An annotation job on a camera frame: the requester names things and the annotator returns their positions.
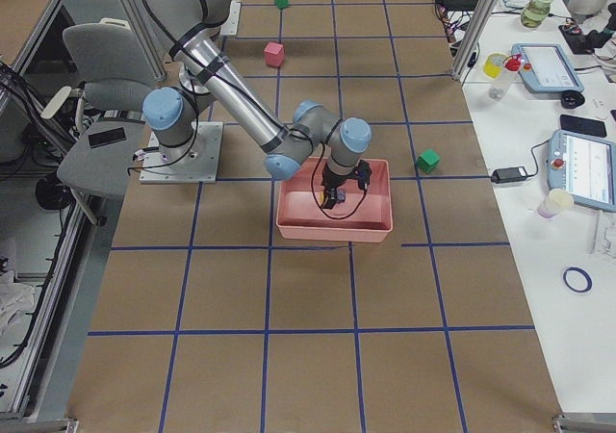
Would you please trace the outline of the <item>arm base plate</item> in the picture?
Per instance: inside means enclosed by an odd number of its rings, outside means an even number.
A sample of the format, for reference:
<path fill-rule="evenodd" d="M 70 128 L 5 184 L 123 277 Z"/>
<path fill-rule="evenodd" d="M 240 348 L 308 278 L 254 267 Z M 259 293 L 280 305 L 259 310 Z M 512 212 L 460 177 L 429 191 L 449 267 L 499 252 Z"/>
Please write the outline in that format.
<path fill-rule="evenodd" d="M 175 149 L 161 146 L 154 132 L 150 134 L 142 161 L 139 180 L 142 184 L 215 183 L 224 125 L 222 122 L 194 121 L 196 138 Z"/>
<path fill-rule="evenodd" d="M 235 37 L 239 31 L 242 2 L 232 0 L 229 6 L 229 15 L 221 25 L 219 34 L 222 37 Z"/>

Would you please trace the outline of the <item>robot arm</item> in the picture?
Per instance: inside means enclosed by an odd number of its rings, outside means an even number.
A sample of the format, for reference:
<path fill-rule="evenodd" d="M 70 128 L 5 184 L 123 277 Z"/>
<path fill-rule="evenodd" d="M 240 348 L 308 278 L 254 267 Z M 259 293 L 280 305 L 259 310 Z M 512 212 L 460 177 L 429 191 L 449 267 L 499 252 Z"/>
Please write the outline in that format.
<path fill-rule="evenodd" d="M 142 0 L 168 54 L 244 127 L 266 154 L 265 167 L 276 180 L 289 180 L 317 145 L 329 150 L 322 170 L 323 201 L 331 210 L 341 202 L 339 188 L 349 179 L 367 191 L 372 171 L 362 155 L 372 139 L 370 125 L 341 119 L 314 101 L 302 102 L 287 127 L 249 88 L 209 32 L 230 14 L 233 0 Z"/>

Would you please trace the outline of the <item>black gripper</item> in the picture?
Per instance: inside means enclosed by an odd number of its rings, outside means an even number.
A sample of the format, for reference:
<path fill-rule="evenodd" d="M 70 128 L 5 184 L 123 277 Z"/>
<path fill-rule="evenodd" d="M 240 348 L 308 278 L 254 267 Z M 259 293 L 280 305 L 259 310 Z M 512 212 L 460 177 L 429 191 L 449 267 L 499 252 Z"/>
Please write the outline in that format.
<path fill-rule="evenodd" d="M 372 169 L 367 161 L 359 160 L 347 174 L 334 172 L 329 163 L 321 173 L 321 185 L 323 186 L 321 207 L 324 210 L 332 210 L 338 204 L 338 188 L 347 180 L 354 180 L 360 191 L 366 191 L 370 185 Z"/>

